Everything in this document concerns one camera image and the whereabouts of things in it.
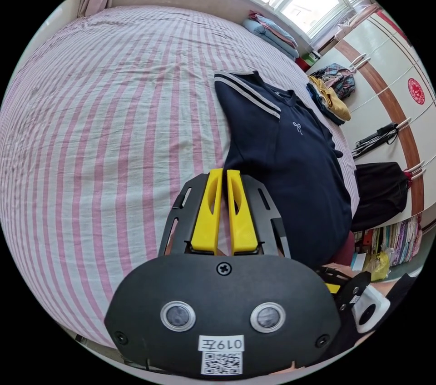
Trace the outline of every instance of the bed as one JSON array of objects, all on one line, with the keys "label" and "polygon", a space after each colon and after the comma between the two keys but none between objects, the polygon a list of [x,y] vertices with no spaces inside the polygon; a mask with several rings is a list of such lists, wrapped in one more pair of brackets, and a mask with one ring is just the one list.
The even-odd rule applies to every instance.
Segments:
[{"label": "bed", "polygon": [[[2,228],[29,288],[66,328],[114,346],[103,322],[114,290],[156,257],[183,184],[223,166],[230,135],[216,69],[257,69],[315,110],[345,154],[355,212],[346,139],[280,51],[191,10],[116,7],[78,18],[30,57],[0,111]],[[228,245],[222,222],[219,248]]]}]

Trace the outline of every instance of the folded blanket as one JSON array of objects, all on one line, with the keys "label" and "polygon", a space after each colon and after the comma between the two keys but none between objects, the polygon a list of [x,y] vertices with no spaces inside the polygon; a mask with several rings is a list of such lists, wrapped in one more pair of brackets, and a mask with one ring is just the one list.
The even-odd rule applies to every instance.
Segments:
[{"label": "folded blanket", "polygon": [[291,47],[289,44],[286,44],[285,42],[281,41],[272,32],[270,32],[268,29],[266,29],[257,21],[248,18],[244,20],[243,26],[252,34],[258,36],[259,38],[262,38],[264,41],[271,44],[276,49],[280,50],[282,53],[284,53],[288,58],[292,59],[293,61],[295,61],[295,59],[299,57],[299,53],[296,49]]},{"label": "folded blanket", "polygon": [[250,12],[249,18],[260,23],[263,27],[265,27],[267,30],[273,33],[276,37],[278,37],[284,43],[290,45],[294,49],[298,47],[297,42],[294,40],[294,38],[269,18],[266,18],[262,14],[253,11]]}]

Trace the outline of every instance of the red cloth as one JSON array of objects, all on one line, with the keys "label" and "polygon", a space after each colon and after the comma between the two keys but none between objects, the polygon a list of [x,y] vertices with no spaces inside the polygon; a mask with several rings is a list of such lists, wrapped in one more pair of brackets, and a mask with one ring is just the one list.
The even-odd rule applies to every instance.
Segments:
[{"label": "red cloth", "polygon": [[345,244],[332,257],[329,264],[351,265],[354,255],[354,234],[350,232]]}]

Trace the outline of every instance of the yellow cloth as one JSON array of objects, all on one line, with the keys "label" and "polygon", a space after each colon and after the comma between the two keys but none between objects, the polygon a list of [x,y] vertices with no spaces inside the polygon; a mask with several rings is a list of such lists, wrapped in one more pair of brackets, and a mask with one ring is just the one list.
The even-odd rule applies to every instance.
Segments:
[{"label": "yellow cloth", "polygon": [[336,117],[344,121],[351,119],[350,111],[345,103],[336,95],[333,88],[328,88],[326,84],[316,77],[309,76],[309,80],[318,88],[318,92],[323,96],[325,105]]}]

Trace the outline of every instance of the white stripe trim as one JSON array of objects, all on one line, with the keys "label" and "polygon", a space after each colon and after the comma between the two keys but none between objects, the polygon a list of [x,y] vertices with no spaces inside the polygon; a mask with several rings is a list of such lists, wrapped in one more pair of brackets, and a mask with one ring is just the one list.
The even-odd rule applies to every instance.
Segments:
[{"label": "white stripe trim", "polygon": [[273,111],[273,110],[269,109],[268,107],[266,107],[265,105],[262,105],[262,103],[258,102],[256,99],[254,99],[252,96],[247,94],[244,90],[242,90],[240,87],[238,87],[234,83],[230,82],[229,80],[221,78],[221,77],[215,77],[215,81],[216,82],[223,82],[224,84],[228,85],[230,88],[237,91],[239,94],[243,95],[247,100],[250,100],[250,102],[253,102],[256,106],[263,109],[265,112],[280,119],[280,115],[276,111]]},{"label": "white stripe trim", "polygon": [[268,99],[266,99],[265,97],[263,97],[261,94],[259,94],[257,91],[255,91],[253,88],[250,88],[247,84],[245,84],[244,82],[242,82],[240,79],[238,79],[236,76],[233,76],[230,73],[227,73],[225,71],[217,71],[215,73],[216,75],[221,75],[221,76],[225,76],[228,77],[229,79],[232,79],[237,85],[245,88],[247,91],[250,91],[250,93],[253,94],[253,96],[257,97],[258,99],[260,99],[262,102],[265,102],[268,106],[270,106],[271,108],[275,109],[277,112],[282,112],[282,110],[275,105],[273,102],[270,102]]}]

